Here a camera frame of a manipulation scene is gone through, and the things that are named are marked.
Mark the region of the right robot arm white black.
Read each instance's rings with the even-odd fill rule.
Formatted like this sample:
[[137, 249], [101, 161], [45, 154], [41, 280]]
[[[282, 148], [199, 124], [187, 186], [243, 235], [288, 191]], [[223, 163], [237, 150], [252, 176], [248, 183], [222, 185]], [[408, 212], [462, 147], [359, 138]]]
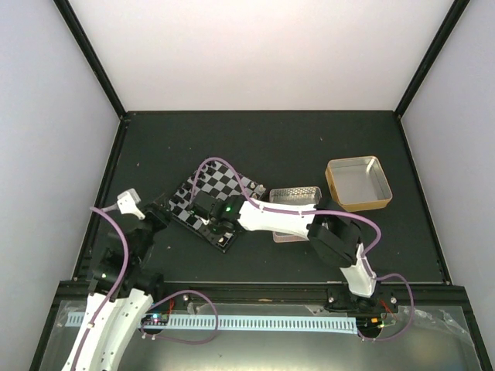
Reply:
[[204, 191], [194, 196], [190, 209], [218, 236], [269, 231], [307, 240], [323, 263], [342, 272], [356, 309], [370, 311], [380, 301], [377, 275], [364, 253], [357, 224], [362, 218], [356, 214], [326, 209], [322, 202], [284, 205], [242, 195], [222, 200]]

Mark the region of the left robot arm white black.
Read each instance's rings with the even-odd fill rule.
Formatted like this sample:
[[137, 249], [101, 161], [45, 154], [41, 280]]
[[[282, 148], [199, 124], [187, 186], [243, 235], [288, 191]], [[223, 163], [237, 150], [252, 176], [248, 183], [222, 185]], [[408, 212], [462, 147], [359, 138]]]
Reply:
[[104, 256], [94, 268], [82, 324], [64, 370], [116, 370], [142, 316], [166, 299], [163, 275], [147, 274], [142, 265], [156, 233], [167, 228], [172, 213], [164, 204], [149, 203], [135, 227], [125, 232], [102, 209], [92, 212], [109, 222]]

